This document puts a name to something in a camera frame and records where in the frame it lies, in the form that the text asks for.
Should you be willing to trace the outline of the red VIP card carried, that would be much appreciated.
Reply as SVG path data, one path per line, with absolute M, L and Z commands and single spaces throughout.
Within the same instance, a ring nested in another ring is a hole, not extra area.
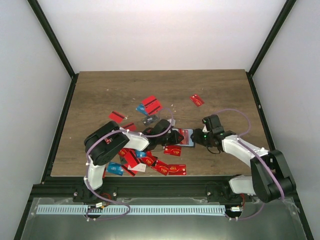
M 183 140 L 180 142 L 181 146 L 193 146 L 194 142 L 191 139 L 191 135 L 193 134 L 192 129 L 180 128 L 178 132 L 183 136 Z

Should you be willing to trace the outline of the black card holder wallet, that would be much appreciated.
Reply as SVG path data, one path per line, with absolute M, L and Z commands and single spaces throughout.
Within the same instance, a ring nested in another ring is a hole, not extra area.
M 194 148 L 196 143 L 192 140 L 191 136 L 194 133 L 193 129 L 190 128 L 173 128 L 174 131 L 178 131 L 179 134 L 183 136 L 183 140 L 180 141 L 177 146 Z

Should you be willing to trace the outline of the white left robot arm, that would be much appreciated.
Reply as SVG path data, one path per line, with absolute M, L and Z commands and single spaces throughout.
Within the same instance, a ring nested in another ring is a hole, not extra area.
M 85 197 L 91 202 L 97 202 L 101 198 L 103 168 L 120 150 L 126 148 L 148 152 L 158 145 L 174 146 L 183 140 L 184 136 L 178 130 L 174 130 L 172 123 L 166 119 L 142 132 L 125 129 L 113 120 L 108 122 L 84 140 L 87 157 L 87 172 L 83 178 L 87 186 L 84 191 Z

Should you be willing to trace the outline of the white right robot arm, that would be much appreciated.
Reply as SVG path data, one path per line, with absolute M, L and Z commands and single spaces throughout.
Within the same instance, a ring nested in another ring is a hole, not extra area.
M 284 199 L 296 190 L 296 182 L 281 151 L 257 147 L 243 140 L 240 134 L 226 131 L 216 114 L 203 118 L 202 123 L 203 128 L 195 129 L 191 135 L 193 142 L 232 155 L 250 167 L 250 176 L 235 176 L 222 188 L 225 200 L 232 202 L 240 194 L 248 194 L 269 203 Z

